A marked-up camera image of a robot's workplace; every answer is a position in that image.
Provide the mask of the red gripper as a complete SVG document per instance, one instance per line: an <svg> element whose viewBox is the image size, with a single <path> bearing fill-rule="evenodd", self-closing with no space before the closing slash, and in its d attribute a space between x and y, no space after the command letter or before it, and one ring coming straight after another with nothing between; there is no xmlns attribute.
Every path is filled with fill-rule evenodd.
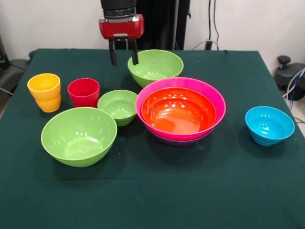
<svg viewBox="0 0 305 229"><path fill-rule="evenodd" d="M136 39L140 38L144 32L144 18L142 14L121 19L99 19L99 28L104 39L109 40L110 58L113 66L117 66L117 55L115 53L115 39L124 37L132 39L132 63L139 63Z"/></svg>

